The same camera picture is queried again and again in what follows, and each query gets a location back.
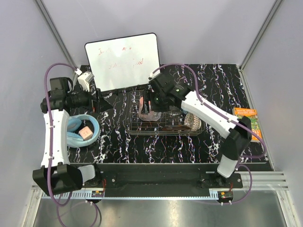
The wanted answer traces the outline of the clear glass plate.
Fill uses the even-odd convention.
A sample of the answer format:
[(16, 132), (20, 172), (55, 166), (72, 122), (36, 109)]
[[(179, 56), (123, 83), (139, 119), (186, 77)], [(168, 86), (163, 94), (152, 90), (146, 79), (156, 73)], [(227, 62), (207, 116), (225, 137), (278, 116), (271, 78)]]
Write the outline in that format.
[(175, 106), (170, 106), (168, 114), (171, 116), (177, 116), (183, 114), (183, 111)]

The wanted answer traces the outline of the red floral plate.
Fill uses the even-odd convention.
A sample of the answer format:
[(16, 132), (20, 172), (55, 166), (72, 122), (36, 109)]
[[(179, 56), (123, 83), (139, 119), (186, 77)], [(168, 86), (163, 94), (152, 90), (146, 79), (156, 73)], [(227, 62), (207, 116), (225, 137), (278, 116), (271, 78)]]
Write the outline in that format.
[(186, 125), (166, 125), (161, 128), (161, 131), (189, 131), (190, 127)]

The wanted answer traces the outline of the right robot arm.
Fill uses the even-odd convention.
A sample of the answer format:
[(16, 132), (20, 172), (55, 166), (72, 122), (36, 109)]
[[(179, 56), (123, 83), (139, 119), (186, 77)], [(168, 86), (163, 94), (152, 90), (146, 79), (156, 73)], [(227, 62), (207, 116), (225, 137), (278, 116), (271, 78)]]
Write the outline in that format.
[(212, 126), (224, 139), (220, 148), (221, 159), (215, 175), (215, 182), (219, 187), (226, 187), (232, 182), (232, 173), (240, 158), (240, 154), (249, 145), (251, 122), (248, 117), (238, 119), (225, 112), (185, 83), (176, 83), (172, 76), (163, 73), (148, 77), (150, 89), (143, 92), (142, 113), (150, 111), (167, 112), (172, 107), (187, 111), (200, 120)]

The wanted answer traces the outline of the clear glass cup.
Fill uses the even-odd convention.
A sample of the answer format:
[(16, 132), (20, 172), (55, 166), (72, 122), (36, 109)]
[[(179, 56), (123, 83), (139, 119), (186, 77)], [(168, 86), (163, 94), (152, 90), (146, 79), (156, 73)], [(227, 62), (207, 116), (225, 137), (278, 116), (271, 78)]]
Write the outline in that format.
[(142, 121), (147, 121), (147, 122), (156, 122), (161, 118), (162, 113), (161, 112), (155, 112), (155, 111), (150, 111), (150, 113), (145, 113), (145, 114), (139, 114), (138, 116)]

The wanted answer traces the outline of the pink tumbler cup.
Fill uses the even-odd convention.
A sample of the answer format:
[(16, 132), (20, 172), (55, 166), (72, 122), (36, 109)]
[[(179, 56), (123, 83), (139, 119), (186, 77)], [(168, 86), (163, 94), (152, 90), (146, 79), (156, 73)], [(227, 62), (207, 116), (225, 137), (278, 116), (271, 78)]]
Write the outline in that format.
[(139, 114), (145, 114), (144, 108), (145, 108), (145, 104), (144, 104), (144, 98), (143, 96), (140, 97), (140, 104), (139, 104)]

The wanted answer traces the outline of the red patterned white bowl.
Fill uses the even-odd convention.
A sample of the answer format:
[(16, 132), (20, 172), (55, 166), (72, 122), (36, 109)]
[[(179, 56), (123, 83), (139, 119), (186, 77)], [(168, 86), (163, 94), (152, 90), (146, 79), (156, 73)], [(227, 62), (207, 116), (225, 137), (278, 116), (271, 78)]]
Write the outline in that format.
[(190, 128), (191, 131), (197, 131), (201, 128), (201, 120), (192, 113), (185, 116), (184, 124)]

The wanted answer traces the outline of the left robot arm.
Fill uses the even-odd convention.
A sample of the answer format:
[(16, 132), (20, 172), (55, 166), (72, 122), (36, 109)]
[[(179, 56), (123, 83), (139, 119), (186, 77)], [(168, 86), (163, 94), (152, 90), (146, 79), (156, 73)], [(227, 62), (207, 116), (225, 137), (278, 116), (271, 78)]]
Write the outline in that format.
[[(41, 167), (33, 171), (35, 183), (50, 196), (80, 190), (85, 182), (91, 187), (102, 183), (102, 175), (95, 164), (74, 167), (70, 164), (67, 148), (85, 147), (94, 143), (100, 135), (98, 121), (91, 115), (71, 116), (71, 109), (87, 108), (94, 113), (101, 113), (112, 108), (96, 89), (92, 95), (78, 84), (72, 90), (70, 78), (60, 77), (50, 80), (51, 89), (41, 102), (41, 110), (45, 119), (45, 150)], [(83, 120), (89, 120), (94, 126), (93, 136), (84, 140), (76, 131)]]

